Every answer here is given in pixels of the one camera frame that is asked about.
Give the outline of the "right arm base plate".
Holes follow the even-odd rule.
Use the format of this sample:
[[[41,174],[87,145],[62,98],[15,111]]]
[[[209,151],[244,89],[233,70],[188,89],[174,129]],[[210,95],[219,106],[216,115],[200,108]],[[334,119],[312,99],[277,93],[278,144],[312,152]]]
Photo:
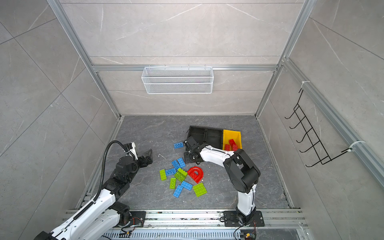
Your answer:
[[[224,223],[226,227],[265,226],[261,211],[253,210],[248,216],[243,215],[240,211],[224,211],[223,214],[219,221]]]

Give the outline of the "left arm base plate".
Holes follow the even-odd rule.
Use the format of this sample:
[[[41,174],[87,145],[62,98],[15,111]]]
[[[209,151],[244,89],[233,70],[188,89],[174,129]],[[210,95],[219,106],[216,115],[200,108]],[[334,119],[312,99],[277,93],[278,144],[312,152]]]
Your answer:
[[[146,211],[124,212],[120,216],[118,226],[123,227],[143,227],[146,219]]]

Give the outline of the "green lego large plate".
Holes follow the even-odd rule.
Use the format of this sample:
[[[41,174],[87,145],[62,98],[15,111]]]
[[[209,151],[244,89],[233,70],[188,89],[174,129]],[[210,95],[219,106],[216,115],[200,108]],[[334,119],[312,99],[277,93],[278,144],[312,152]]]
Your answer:
[[[201,197],[207,193],[207,189],[205,188],[203,183],[199,183],[193,186],[193,190],[196,194],[196,197]]]

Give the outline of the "red lego small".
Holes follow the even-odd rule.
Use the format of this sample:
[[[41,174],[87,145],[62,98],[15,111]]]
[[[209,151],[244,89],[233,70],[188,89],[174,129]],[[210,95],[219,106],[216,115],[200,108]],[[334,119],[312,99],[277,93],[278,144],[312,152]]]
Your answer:
[[[238,145],[236,144],[236,142],[234,141],[234,139],[230,139],[229,140],[229,144],[232,148],[232,151],[236,151],[238,149]]]

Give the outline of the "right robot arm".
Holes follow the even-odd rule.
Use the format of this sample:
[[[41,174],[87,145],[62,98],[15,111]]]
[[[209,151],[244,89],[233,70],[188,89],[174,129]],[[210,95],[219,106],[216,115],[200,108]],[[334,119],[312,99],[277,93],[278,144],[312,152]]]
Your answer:
[[[184,141],[187,159],[193,163],[209,162],[225,168],[238,192],[237,215],[243,223],[256,212],[255,195],[261,172],[247,153],[238,149],[225,151],[208,144],[200,145],[193,137]]]

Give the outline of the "red arch lego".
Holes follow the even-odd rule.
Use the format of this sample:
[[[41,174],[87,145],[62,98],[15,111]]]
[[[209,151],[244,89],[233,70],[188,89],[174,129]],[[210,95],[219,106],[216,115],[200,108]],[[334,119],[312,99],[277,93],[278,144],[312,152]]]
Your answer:
[[[198,184],[204,177],[204,172],[199,167],[192,167],[188,170],[188,175]]]

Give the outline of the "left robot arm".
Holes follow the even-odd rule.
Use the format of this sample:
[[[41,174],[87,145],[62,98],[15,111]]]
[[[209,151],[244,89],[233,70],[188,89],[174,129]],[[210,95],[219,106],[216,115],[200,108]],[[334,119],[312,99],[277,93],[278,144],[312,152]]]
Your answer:
[[[105,180],[108,152],[113,144],[125,152],[116,164],[113,174]],[[115,226],[125,227],[132,215],[130,207],[118,202],[129,189],[139,169],[153,163],[153,150],[137,156],[134,143],[122,144],[113,140],[108,143],[102,158],[101,179],[97,193],[83,207],[51,232],[40,232],[36,240],[97,240]]]

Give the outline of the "black bin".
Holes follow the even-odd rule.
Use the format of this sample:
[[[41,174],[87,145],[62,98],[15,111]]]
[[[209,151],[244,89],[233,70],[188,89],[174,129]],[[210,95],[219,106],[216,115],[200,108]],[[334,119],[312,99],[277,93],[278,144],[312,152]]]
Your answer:
[[[193,137],[197,143],[202,145],[206,143],[206,133],[207,128],[205,127],[190,126],[188,130],[188,138]]]
[[[204,143],[214,148],[223,148],[223,129],[206,128],[204,133]]]

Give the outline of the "yellow plastic bin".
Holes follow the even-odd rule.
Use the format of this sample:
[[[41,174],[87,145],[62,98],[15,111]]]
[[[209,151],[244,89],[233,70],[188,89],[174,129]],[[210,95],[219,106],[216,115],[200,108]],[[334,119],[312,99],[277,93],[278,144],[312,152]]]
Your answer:
[[[242,149],[242,135],[239,131],[223,130],[223,150],[225,150],[225,144],[229,145],[229,140],[234,139],[238,145],[238,149]]]

